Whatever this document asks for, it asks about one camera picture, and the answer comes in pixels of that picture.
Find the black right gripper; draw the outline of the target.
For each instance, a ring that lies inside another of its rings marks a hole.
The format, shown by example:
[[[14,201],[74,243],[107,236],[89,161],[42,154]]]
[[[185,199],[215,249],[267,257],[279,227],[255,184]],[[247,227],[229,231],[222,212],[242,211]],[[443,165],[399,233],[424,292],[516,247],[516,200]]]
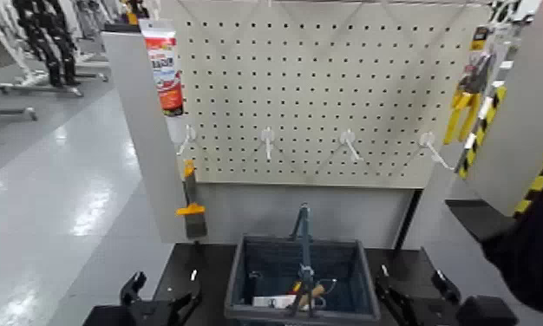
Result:
[[[396,290],[390,283],[385,264],[380,266],[375,287],[376,295],[386,306],[398,325],[410,326],[514,326],[519,318],[499,297],[471,296],[464,303],[458,287],[442,272],[435,270],[431,282],[445,299],[415,298],[411,306],[410,297]]]

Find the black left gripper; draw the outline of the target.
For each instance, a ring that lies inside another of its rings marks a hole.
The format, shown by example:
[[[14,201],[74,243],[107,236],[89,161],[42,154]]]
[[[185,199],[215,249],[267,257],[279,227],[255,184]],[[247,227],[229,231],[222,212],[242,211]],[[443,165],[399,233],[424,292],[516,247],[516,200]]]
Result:
[[[171,302],[138,302],[140,290],[147,276],[137,271],[122,286],[119,299],[121,305],[97,305],[83,322],[83,326],[184,326],[202,302],[202,292],[186,293]]]

